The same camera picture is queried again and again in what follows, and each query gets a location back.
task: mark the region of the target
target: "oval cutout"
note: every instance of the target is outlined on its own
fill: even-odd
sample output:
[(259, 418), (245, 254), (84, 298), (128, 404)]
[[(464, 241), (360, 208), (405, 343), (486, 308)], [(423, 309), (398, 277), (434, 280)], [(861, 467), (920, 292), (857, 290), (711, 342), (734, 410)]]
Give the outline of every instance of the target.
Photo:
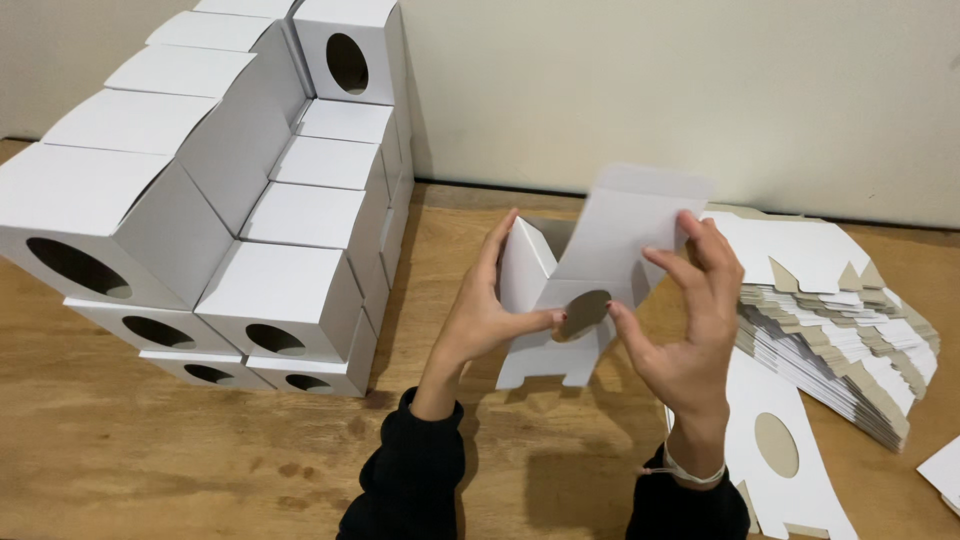
[(183, 371), (189, 373), (197, 379), (213, 382), (214, 384), (220, 384), (221, 386), (232, 386), (232, 384), (235, 382), (233, 375), (224, 371), (220, 371), (215, 367), (204, 366), (202, 364), (186, 364), (183, 366)]
[(605, 290), (591, 290), (574, 298), (566, 305), (566, 320), (551, 333), (553, 340), (565, 343), (587, 335), (607, 316), (607, 302), (611, 299)]
[(303, 356), (306, 346), (290, 332), (270, 325), (247, 326), (247, 337), (259, 347), (277, 355)]
[(344, 92), (360, 95), (367, 89), (370, 81), (367, 59), (350, 36), (334, 34), (326, 41), (326, 67)]
[(189, 351), (197, 348), (197, 342), (192, 337), (174, 327), (137, 315), (128, 315), (122, 319), (127, 330), (139, 335), (147, 341), (157, 345)]
[(333, 387), (330, 386), (328, 382), (319, 380), (316, 377), (310, 377), (309, 375), (293, 373), (288, 375), (286, 380), (287, 383), (294, 388), (299, 388), (311, 394), (329, 394), (333, 392)]
[(71, 282), (110, 298), (126, 300), (133, 296), (130, 284), (119, 274), (73, 246), (35, 236), (27, 239), (27, 248), (40, 262)]
[(786, 425), (773, 414), (761, 412), (754, 422), (756, 447), (767, 465), (785, 479), (792, 479), (800, 470), (797, 443)]

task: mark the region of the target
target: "white bracelet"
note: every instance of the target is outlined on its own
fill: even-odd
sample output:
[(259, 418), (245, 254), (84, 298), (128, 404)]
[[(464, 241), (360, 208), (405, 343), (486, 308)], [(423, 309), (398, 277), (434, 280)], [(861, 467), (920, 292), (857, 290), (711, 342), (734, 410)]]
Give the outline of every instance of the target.
[(666, 441), (663, 442), (663, 462), (667, 465), (666, 467), (657, 467), (654, 469), (641, 468), (638, 470), (638, 472), (642, 475), (670, 473), (678, 479), (684, 479), (701, 485), (705, 483), (716, 482), (723, 477), (724, 473), (727, 472), (727, 463), (724, 463), (723, 466), (720, 467), (720, 470), (714, 473), (708, 479), (698, 479), (697, 477), (694, 477), (685, 471), (683, 467), (678, 465), (677, 462), (673, 460), (673, 457), (670, 457), (670, 452), (666, 450)]

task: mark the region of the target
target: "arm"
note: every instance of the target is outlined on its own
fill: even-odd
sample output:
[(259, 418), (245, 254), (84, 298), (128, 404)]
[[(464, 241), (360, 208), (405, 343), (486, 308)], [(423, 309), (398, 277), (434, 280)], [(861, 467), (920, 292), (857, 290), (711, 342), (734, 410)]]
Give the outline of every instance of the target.
[[(677, 221), (694, 245), (691, 258), (699, 260), (703, 270), (673, 252), (644, 250), (644, 255), (666, 270), (683, 291), (686, 338), (655, 345), (629, 309), (618, 302), (611, 302), (608, 309), (634, 369), (675, 414), (665, 447), (661, 445), (644, 468), (667, 467), (664, 452), (668, 451), (688, 474), (710, 479), (724, 467), (730, 417), (727, 370), (736, 338), (743, 268), (713, 220), (701, 223), (682, 212)], [(627, 538), (746, 538), (749, 527), (746, 504), (729, 473), (707, 483), (648, 474), (636, 481)]]
[(496, 261), (516, 209), (484, 239), (423, 368), (380, 429), (380, 448), (360, 472), (364, 493), (347, 509), (338, 540), (453, 539), (455, 489), (464, 477), (464, 441), (456, 401), (464, 366), (499, 344), (547, 330), (562, 310), (508, 313), (496, 300)]

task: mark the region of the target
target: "black sweater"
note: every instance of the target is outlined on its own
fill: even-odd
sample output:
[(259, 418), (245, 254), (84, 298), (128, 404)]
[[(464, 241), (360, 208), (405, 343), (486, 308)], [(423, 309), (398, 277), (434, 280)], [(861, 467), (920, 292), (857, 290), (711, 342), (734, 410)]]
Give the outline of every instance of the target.
[[(364, 493), (347, 509), (338, 540), (430, 540), (457, 537), (454, 489), (464, 477), (464, 440), (457, 431), (464, 416), (426, 422), (410, 413), (417, 388), (407, 390), (380, 429), (380, 448), (363, 470)], [(663, 446), (645, 467), (661, 467)], [(672, 475), (636, 480), (634, 515), (628, 539), (746, 538), (747, 506), (730, 474), (709, 491), (682, 488)]]

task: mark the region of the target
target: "wooden tabletop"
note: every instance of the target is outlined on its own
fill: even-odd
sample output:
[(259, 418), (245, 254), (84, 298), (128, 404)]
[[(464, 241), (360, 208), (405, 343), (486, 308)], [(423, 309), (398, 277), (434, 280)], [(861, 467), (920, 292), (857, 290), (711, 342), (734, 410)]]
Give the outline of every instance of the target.
[[(573, 218), (581, 205), (418, 184), (364, 400), (190, 386), (0, 259), (0, 538), (333, 538), (487, 229), (513, 206)], [(960, 537), (915, 470), (960, 434), (960, 235), (845, 229), (940, 331), (943, 351), (903, 454), (804, 396), (830, 478), (861, 538)], [(639, 314), (658, 341), (683, 333), (670, 281)], [(494, 391), (504, 354), (463, 379), (466, 537), (622, 538), (632, 470), (663, 438), (661, 406), (618, 346), (583, 389), (545, 378)]]

